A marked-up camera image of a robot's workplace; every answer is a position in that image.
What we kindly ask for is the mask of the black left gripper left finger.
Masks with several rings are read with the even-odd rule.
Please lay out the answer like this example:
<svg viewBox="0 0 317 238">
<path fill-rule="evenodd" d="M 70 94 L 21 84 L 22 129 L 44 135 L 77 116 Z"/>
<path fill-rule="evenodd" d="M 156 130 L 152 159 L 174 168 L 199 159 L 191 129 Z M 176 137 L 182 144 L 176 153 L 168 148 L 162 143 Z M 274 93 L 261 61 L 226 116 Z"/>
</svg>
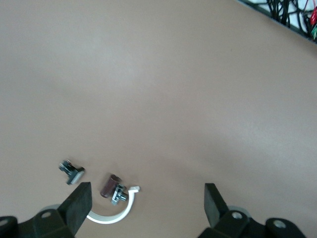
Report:
<svg viewBox="0 0 317 238">
<path fill-rule="evenodd" d="M 91 209 L 91 183 L 82 182 L 56 208 L 50 206 L 23 223 L 15 216 L 0 217 L 0 238 L 75 238 Z"/>
</svg>

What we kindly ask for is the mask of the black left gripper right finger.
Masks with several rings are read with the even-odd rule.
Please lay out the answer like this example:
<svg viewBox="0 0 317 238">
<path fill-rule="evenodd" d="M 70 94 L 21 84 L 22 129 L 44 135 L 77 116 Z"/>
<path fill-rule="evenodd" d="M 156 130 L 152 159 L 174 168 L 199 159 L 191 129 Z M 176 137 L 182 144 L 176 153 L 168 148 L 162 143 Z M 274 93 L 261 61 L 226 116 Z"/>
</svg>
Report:
<svg viewBox="0 0 317 238">
<path fill-rule="evenodd" d="M 198 238 L 306 238 L 289 220 L 269 218 L 263 225 L 245 209 L 227 206 L 214 183 L 205 184 L 204 210 L 210 226 Z"/>
</svg>

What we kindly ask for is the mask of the small black clip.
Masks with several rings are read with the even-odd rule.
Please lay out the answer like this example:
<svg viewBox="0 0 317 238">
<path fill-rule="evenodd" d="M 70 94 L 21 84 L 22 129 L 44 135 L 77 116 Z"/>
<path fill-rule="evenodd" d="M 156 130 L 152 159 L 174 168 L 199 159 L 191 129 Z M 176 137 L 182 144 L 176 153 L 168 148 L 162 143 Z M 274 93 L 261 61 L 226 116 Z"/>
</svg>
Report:
<svg viewBox="0 0 317 238">
<path fill-rule="evenodd" d="M 85 173 L 84 167 L 75 167 L 69 160 L 62 161 L 58 168 L 67 174 L 67 185 L 76 184 Z"/>
</svg>

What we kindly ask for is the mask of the brown cylinder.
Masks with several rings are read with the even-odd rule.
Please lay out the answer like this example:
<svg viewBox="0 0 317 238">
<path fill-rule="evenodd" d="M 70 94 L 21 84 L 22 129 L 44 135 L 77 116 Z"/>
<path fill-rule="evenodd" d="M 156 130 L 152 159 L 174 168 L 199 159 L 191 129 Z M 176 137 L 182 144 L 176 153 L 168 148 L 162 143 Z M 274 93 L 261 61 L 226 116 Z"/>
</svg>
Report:
<svg viewBox="0 0 317 238">
<path fill-rule="evenodd" d="M 116 176 L 115 174 L 111 174 L 108 177 L 105 185 L 102 187 L 100 195 L 104 198 L 112 197 L 117 185 L 119 185 L 121 181 L 122 179 L 120 177 Z"/>
</svg>

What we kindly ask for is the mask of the metal bolt clamp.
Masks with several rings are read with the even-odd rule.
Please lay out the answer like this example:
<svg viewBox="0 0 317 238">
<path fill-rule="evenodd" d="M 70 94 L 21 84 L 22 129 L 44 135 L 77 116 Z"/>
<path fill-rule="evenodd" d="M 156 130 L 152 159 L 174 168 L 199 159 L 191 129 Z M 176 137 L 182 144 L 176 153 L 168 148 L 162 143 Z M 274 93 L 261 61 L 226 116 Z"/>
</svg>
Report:
<svg viewBox="0 0 317 238">
<path fill-rule="evenodd" d="M 128 195 L 124 193 L 126 187 L 122 184 L 118 184 L 115 187 L 113 196 L 111 198 L 112 205 L 117 205 L 119 201 L 126 201 L 128 199 Z"/>
</svg>

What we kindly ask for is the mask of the brown table mat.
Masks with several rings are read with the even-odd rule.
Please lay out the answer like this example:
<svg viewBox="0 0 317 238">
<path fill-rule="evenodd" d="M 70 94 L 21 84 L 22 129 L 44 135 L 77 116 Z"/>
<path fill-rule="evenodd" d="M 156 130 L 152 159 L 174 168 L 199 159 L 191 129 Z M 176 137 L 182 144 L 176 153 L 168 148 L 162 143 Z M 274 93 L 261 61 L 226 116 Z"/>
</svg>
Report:
<svg viewBox="0 0 317 238">
<path fill-rule="evenodd" d="M 77 238 L 196 238 L 204 186 L 317 238 L 317 45 L 236 0 L 0 0 L 0 216 L 109 174 Z"/>
</svg>

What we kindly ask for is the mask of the white curved bracket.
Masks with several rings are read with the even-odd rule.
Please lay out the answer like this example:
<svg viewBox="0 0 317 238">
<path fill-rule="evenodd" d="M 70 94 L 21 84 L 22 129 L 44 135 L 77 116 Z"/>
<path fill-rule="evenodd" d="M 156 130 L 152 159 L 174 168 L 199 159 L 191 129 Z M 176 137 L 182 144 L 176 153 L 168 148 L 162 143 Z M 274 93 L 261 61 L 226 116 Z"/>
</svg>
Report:
<svg viewBox="0 0 317 238">
<path fill-rule="evenodd" d="M 93 211 L 90 211 L 86 218 L 88 218 L 90 221 L 102 225 L 110 225 L 123 220 L 131 211 L 132 205 L 135 200 L 135 194 L 138 193 L 140 190 L 141 188 L 139 186 L 132 186 L 128 189 L 128 202 L 126 208 L 120 213 L 112 216 L 102 216 L 94 213 Z"/>
</svg>

